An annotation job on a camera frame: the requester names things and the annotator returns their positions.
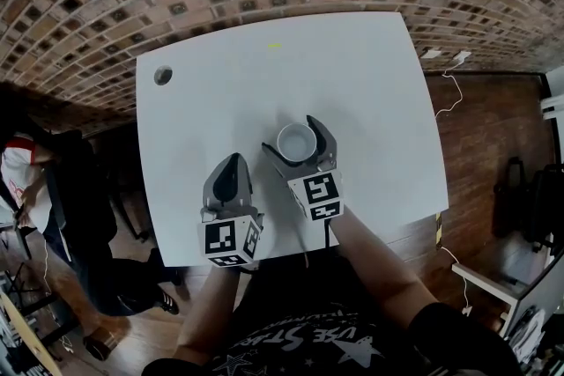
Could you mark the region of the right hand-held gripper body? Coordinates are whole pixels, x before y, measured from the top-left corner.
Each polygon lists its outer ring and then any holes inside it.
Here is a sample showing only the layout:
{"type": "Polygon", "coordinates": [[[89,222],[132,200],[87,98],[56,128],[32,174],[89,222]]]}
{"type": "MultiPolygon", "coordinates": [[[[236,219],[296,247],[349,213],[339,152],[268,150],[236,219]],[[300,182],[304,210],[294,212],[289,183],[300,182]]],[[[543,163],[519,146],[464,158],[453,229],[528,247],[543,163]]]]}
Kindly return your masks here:
{"type": "Polygon", "coordinates": [[[281,159],[278,171],[308,222],[330,221],[344,213],[343,177],[335,149],[301,162],[281,159]]]}

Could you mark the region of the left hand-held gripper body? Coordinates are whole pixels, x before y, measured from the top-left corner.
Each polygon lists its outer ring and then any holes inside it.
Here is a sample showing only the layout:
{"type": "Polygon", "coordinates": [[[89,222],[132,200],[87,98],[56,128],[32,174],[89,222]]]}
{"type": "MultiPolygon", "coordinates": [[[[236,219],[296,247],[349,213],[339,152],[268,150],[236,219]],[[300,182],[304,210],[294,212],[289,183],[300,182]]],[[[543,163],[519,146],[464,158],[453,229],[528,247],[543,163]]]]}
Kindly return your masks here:
{"type": "Polygon", "coordinates": [[[238,267],[255,261],[263,232],[263,214],[248,196],[223,203],[205,197],[202,221],[197,226],[202,256],[219,268],[238,267]]]}

